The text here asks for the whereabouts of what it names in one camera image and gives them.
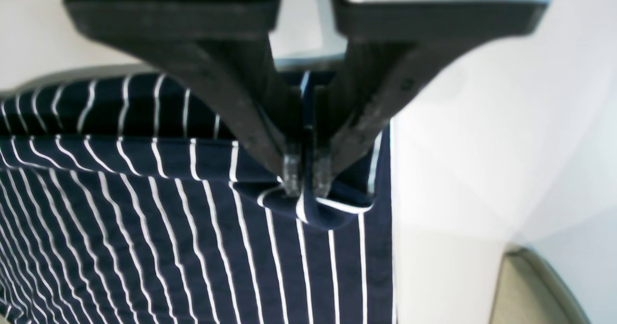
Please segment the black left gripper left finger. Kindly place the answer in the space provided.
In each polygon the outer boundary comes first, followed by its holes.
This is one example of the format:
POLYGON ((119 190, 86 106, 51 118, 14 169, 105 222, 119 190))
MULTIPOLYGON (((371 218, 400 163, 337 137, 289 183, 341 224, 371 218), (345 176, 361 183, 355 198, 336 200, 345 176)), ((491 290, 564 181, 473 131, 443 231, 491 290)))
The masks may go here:
POLYGON ((269 33, 281 0, 63 0, 87 39, 189 88, 247 152, 302 189, 302 102, 275 67, 269 33))

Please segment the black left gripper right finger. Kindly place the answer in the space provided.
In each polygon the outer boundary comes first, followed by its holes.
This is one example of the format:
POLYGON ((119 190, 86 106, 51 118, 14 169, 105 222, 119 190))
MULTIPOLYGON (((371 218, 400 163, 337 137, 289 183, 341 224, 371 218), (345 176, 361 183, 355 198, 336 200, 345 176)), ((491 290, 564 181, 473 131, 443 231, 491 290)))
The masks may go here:
POLYGON ((461 56, 534 32, 552 0, 331 0, 347 39, 315 93, 311 190, 326 197, 390 120, 461 56))

